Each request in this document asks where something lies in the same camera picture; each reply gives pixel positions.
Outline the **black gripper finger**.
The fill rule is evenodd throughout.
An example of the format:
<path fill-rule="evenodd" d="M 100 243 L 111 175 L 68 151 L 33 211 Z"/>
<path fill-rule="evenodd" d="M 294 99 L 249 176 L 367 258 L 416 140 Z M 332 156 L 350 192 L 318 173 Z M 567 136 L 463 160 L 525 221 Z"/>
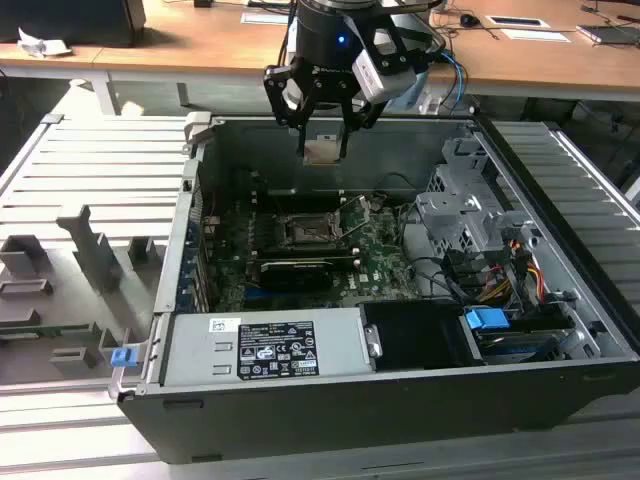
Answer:
<path fill-rule="evenodd" d="M 383 104 L 366 102 L 362 108 L 355 111 L 351 100 L 341 103 L 342 126 L 339 137 L 339 158 L 346 157 L 349 137 L 360 129 L 370 129 L 383 113 Z"/>
<path fill-rule="evenodd" d="M 310 65 L 294 58 L 288 66 L 268 65 L 263 85 L 272 113 L 280 126 L 298 132 L 296 154 L 304 156 L 306 127 L 311 116 Z"/>

